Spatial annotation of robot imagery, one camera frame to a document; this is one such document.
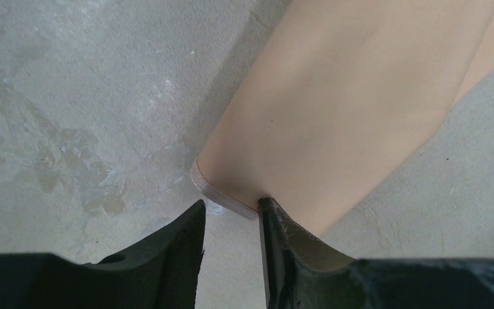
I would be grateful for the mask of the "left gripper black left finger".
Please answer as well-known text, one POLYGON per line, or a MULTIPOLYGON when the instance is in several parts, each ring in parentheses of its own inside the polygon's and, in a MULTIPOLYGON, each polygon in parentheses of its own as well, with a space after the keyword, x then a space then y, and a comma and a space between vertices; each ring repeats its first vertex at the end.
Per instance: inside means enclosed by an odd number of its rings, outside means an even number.
POLYGON ((55 254, 0 254, 0 308, 193 308, 206 209, 174 221, 98 263, 55 254))

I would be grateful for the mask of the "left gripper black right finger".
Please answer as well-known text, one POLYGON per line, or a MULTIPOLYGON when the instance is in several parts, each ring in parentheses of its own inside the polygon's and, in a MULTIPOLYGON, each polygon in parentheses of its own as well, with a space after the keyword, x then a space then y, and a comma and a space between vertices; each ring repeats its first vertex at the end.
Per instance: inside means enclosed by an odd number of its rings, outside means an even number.
POLYGON ((354 259, 259 200, 268 308, 494 308, 494 259, 354 259))

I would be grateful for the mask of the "orange cloth napkin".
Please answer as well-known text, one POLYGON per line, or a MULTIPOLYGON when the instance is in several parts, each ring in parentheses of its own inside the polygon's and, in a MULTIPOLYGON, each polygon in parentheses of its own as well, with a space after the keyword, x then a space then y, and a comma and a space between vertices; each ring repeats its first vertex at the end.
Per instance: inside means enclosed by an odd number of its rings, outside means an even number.
POLYGON ((194 162, 247 218, 272 197, 321 235, 494 68, 494 1, 293 1, 194 162))

